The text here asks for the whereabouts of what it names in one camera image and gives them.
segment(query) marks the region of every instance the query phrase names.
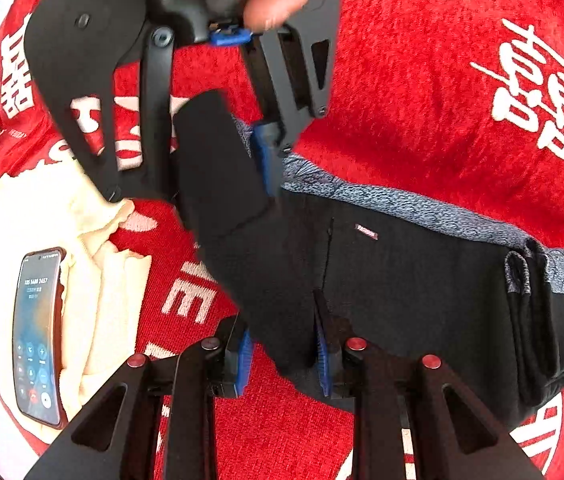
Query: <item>metal screw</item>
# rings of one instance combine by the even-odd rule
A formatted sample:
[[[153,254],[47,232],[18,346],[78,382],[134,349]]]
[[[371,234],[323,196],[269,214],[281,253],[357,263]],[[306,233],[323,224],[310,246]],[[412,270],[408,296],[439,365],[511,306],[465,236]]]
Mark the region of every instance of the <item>metal screw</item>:
[[[437,355],[428,354],[422,358],[422,364],[431,370],[436,370],[442,366],[442,359],[440,359]]]
[[[122,190],[120,189],[120,186],[112,186],[107,189],[104,196],[108,197],[107,200],[109,202],[118,202],[122,197]]]
[[[146,355],[144,354],[133,354],[129,359],[126,360],[126,364],[128,364],[131,368],[139,368],[140,366],[144,366],[146,362]]]
[[[173,39],[173,31],[169,27],[160,27],[153,33],[153,44],[159,48],[168,46]]]
[[[364,350],[366,348],[366,340],[361,337],[349,337],[347,339],[347,348],[355,351]]]
[[[91,21],[91,17],[86,12],[83,12],[75,20],[75,26],[77,28],[86,28],[89,25],[89,21]]]
[[[204,350],[217,350],[220,348],[220,340],[217,337],[207,337],[202,340]]]

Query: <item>black fabric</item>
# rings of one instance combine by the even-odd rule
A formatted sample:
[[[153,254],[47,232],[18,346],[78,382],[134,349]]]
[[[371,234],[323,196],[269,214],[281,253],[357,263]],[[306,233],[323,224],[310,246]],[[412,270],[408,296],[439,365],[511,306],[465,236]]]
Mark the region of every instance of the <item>black fabric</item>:
[[[206,92],[174,117],[181,214],[200,259],[240,308],[251,334],[288,375],[315,362],[310,268],[264,191],[222,96]]]
[[[564,388],[564,294],[536,242],[513,251],[306,194],[273,202],[219,94],[174,124],[179,204],[201,260],[301,392],[324,400],[315,288],[387,352],[440,356],[510,429]]]
[[[564,294],[543,280],[539,252],[519,258],[532,293],[508,292],[507,247],[311,195],[282,202],[296,235],[314,240],[304,259],[324,277],[330,311],[359,336],[391,354],[437,354],[510,429],[564,388]]]

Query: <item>white towel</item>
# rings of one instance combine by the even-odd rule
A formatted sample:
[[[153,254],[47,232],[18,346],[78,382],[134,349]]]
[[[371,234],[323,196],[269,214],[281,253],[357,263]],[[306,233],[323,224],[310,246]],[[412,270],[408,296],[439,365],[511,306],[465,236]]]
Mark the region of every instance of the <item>white towel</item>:
[[[0,395],[25,430],[50,444],[59,433],[18,410],[12,374],[12,318],[26,253],[60,246],[64,285],[59,392],[71,420],[135,351],[150,256],[118,251],[111,233],[133,212],[107,203],[75,161],[0,177]]]

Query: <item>red plush cover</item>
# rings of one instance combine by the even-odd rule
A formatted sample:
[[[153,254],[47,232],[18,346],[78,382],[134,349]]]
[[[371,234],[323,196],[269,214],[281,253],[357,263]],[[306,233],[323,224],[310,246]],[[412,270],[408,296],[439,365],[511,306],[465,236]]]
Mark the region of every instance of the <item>red plush cover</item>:
[[[38,1],[16,0],[0,29],[0,175],[72,156],[22,49]],[[564,0],[343,0],[338,41],[330,112],[303,135],[302,155],[347,180],[455,203],[564,247]],[[179,51],[172,95],[209,88],[226,89],[239,117],[258,117],[236,50]],[[118,155],[134,159],[137,65],[117,70],[114,91]],[[73,107],[97,144],[98,101]],[[153,255],[137,349],[165,356],[213,333],[235,307],[170,208],[136,207],[112,241]],[[564,391],[514,437],[547,478],[564,479]],[[217,403],[224,479],[344,480],[351,447],[351,416],[294,392],[259,349],[245,398]]]

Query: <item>phone case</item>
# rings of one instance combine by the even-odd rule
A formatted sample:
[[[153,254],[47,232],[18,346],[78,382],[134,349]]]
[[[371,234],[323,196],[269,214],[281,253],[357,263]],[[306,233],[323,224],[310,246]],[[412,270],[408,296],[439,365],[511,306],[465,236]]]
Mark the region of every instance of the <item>phone case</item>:
[[[31,257],[31,256],[35,256],[36,254],[41,254],[41,253],[48,253],[51,251],[59,251],[60,253],[60,263],[62,263],[62,261],[64,260],[64,258],[66,257],[66,251],[64,250],[64,248],[62,247],[50,247],[48,249],[44,249],[41,251],[33,251],[30,253],[25,254],[22,257],[22,262],[24,262],[24,259],[27,257]],[[62,428],[64,428],[67,424],[68,424],[68,419],[66,417],[66,412],[64,410],[64,407],[62,406],[62,399],[60,398],[60,386],[59,386],[59,380],[60,380],[60,370],[62,369],[62,292],[64,291],[64,286],[62,285],[62,283],[60,283],[60,272],[61,270],[58,271],[57,273],[57,285],[56,285],[56,297],[54,300],[54,307],[53,307],[53,329],[52,329],[52,351],[53,351],[53,366],[54,366],[54,381],[56,384],[56,393],[57,393],[57,407],[58,407],[58,412],[60,414],[60,423],[56,426],[54,426],[53,424],[49,424],[46,420],[41,420],[39,418],[35,418],[34,416],[29,415],[28,413],[22,412],[22,410],[20,410],[20,413],[24,416],[27,416],[28,418],[30,418],[31,420],[34,420],[36,422],[39,422],[40,424],[44,424],[45,426],[48,426],[50,428],[54,428],[55,430],[62,430]],[[16,290],[16,299],[14,300],[14,308],[13,308],[13,317],[15,318],[15,303],[17,302],[17,290]],[[11,331],[11,347],[13,347],[14,345],[14,341],[13,339],[13,334]],[[17,392],[17,386],[16,386],[16,381],[15,381],[15,376],[13,378],[13,387],[15,389],[15,394],[16,396],[18,395]]]

